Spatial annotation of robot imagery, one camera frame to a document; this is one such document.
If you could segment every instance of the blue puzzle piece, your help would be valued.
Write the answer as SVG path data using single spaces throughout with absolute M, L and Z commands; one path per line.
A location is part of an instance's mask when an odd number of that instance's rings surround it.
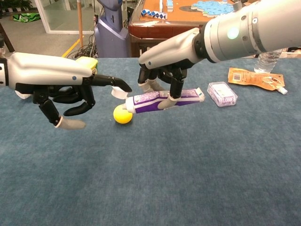
M 217 1 L 198 1 L 191 5 L 199 11 L 206 12 L 209 16 L 218 16 L 220 14 L 227 14 L 233 12 L 233 6 L 227 0 Z
M 173 6 L 174 5 L 172 0 L 167 0 L 166 4 L 167 4 L 167 6 Z

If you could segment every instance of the blue robot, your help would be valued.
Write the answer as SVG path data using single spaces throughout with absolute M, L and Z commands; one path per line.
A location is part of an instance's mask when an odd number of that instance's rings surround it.
M 128 30 L 122 25 L 122 0 L 97 0 L 104 15 L 96 19 L 95 41 L 99 58 L 130 57 Z

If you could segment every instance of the puzzle piece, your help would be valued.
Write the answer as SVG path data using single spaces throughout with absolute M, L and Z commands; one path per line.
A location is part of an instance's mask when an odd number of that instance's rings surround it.
M 150 11 L 149 9 L 143 9 L 141 11 L 142 16 L 152 16 L 154 18 L 162 19 L 162 20 L 167 20 L 167 13 L 161 13 L 158 11 Z
M 166 6 L 168 12 L 173 12 L 174 10 L 174 2 L 173 0 L 166 0 Z
M 234 8 L 227 0 L 222 1 L 198 1 L 190 7 L 192 10 L 203 12 L 206 17 L 217 17 L 222 14 L 231 13 Z

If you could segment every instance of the green light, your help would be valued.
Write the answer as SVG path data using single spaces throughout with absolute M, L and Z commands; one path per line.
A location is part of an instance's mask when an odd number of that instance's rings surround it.
M 239 29 L 237 27 L 232 27 L 228 30 L 227 35 L 229 39 L 235 39 L 239 35 Z

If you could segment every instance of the glass door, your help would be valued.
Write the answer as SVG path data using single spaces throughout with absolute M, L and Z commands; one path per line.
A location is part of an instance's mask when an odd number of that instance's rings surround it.
M 77 0 L 35 0 L 35 3 L 47 33 L 79 33 Z M 83 34 L 94 32 L 94 10 L 99 15 L 101 8 L 97 0 L 81 0 Z

